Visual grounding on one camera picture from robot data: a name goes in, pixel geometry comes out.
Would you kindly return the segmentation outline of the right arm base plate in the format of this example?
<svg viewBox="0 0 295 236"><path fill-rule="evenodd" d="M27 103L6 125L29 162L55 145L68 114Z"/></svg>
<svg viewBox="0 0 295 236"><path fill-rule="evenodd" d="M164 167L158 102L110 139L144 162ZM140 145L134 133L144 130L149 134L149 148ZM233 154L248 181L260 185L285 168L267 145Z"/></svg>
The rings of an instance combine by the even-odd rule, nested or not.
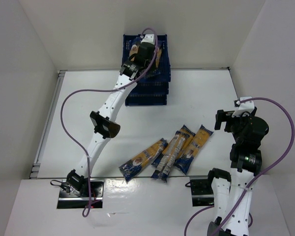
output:
<svg viewBox="0 0 295 236"><path fill-rule="evenodd" d="M214 195L208 179L190 179L185 184L189 188L192 197L193 207L206 207L214 205Z"/></svg>

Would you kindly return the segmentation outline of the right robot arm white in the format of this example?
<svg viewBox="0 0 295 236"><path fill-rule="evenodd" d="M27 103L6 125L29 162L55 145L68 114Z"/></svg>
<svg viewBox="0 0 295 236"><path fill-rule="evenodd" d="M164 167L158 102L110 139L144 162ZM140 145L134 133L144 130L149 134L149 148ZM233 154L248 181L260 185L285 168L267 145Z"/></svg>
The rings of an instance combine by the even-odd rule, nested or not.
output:
<svg viewBox="0 0 295 236"><path fill-rule="evenodd" d="M234 116L232 111L217 111L215 130L225 122L225 132L232 133L235 143L230 152L231 169L214 168L208 181L214 195L214 218L209 236L247 236L254 185L250 181L260 173L262 155L259 147L269 126L255 111Z"/></svg>

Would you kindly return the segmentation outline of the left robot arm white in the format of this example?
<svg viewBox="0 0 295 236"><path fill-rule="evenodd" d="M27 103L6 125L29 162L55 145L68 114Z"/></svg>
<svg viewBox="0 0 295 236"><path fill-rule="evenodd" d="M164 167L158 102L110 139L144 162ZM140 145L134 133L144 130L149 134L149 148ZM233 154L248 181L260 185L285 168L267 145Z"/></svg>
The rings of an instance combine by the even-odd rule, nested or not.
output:
<svg viewBox="0 0 295 236"><path fill-rule="evenodd" d="M90 174L100 153L105 145L114 138L120 131L120 125L115 123L117 114L130 91L136 83L145 76L153 67L158 52L158 42L142 42L138 47L138 52L131 55L121 66L116 85L111 90L103 89L80 89L69 94L64 102L72 95L84 91L108 92L109 96L98 111L90 113L90 119L94 126L94 134L88 148L85 148L64 126L63 110L64 103L60 109L60 122L65 133L71 138L85 153L86 163L80 164L76 170L70 171L66 182L77 195L91 197Z"/></svg>

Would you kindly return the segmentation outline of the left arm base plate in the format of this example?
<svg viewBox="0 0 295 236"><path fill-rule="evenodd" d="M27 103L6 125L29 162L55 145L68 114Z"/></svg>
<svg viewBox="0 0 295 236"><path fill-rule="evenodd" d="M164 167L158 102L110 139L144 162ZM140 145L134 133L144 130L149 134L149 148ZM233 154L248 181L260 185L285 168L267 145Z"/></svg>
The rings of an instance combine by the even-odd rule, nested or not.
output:
<svg viewBox="0 0 295 236"><path fill-rule="evenodd" d="M89 193L86 190L82 195L70 187L64 179L52 180L51 184L59 187L57 209L84 209L89 203ZM104 180L91 179L91 208L102 208Z"/></svg>

